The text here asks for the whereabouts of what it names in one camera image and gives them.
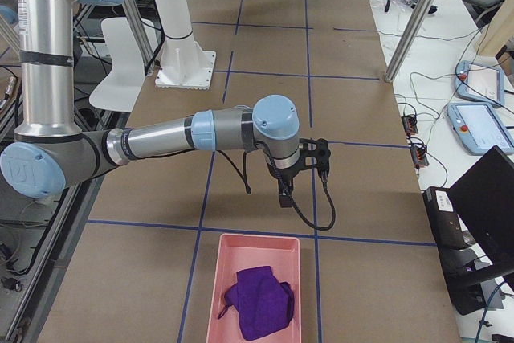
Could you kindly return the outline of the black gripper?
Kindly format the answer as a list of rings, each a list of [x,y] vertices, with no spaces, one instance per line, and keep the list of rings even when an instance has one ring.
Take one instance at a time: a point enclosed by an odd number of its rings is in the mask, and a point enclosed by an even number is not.
[[[278,161],[274,158],[267,159],[267,167],[272,177],[278,182],[279,204],[281,208],[292,208],[292,196],[290,189],[294,188],[294,177],[302,170],[305,164],[303,160],[298,160],[294,165],[287,168],[279,168]]]

